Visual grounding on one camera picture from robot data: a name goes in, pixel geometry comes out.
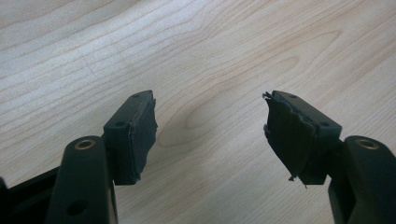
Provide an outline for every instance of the clamp jaw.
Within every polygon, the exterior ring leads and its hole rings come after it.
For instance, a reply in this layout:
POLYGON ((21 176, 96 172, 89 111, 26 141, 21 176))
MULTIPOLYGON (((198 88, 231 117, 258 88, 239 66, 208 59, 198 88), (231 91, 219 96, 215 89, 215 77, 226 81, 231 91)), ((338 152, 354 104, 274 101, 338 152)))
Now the clamp jaw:
POLYGON ((363 136, 339 140, 342 127, 296 95, 265 93, 265 136, 275 154, 305 185, 323 185, 335 223, 396 223, 396 158, 363 136))
POLYGON ((140 179, 156 139, 154 107, 152 91, 134 94, 101 137, 69 143, 59 167, 11 189, 0 178, 0 223, 117 223, 114 184, 140 179))

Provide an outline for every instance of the black bracket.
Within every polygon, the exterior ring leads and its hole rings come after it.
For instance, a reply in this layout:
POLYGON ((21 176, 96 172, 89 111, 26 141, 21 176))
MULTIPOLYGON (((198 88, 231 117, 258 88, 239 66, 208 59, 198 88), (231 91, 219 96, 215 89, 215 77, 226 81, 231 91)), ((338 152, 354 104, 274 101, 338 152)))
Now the black bracket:
POLYGON ((59 168, 11 189, 0 178, 0 223, 117 223, 114 184, 140 179, 156 140, 154 107, 152 91, 134 94, 102 137, 68 144, 59 168))
POLYGON ((275 154, 305 185, 329 175, 336 223, 396 223, 396 158, 363 136, 339 140, 341 126, 296 95, 265 93, 265 136, 275 154))

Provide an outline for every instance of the wooden table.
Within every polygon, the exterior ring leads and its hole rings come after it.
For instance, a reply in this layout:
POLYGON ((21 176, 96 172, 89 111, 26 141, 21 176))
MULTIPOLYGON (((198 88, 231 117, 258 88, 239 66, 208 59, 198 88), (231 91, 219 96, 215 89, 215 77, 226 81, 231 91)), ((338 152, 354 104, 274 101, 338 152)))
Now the wooden table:
POLYGON ((396 154, 396 2, 0 2, 0 176, 15 186, 153 90, 142 180, 120 223, 333 223, 269 147, 265 91, 299 95, 396 154))

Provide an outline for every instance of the light wood surface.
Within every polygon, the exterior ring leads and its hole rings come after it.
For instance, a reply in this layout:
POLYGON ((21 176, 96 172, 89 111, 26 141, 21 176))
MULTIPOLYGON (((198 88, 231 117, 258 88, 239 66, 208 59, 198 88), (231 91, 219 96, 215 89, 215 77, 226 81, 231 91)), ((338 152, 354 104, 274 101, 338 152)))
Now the light wood surface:
POLYGON ((396 2, 0 1, 0 176, 15 186, 153 90, 120 223, 333 223, 327 187, 268 146, 265 91, 299 95, 396 154, 396 2))

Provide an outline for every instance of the metal ring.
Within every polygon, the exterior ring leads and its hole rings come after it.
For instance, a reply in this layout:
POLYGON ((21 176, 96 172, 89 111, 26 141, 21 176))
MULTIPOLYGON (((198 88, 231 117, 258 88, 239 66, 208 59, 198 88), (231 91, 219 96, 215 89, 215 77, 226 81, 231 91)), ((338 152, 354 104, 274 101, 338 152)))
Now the metal ring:
POLYGON ((365 147, 367 149, 371 149, 371 150, 379 149, 379 145, 367 139, 363 139, 363 138, 356 139, 355 143, 358 144, 358 146, 365 147))
POLYGON ((91 139, 84 139, 75 144, 75 149, 83 150, 93 147, 95 145, 95 141, 91 139))

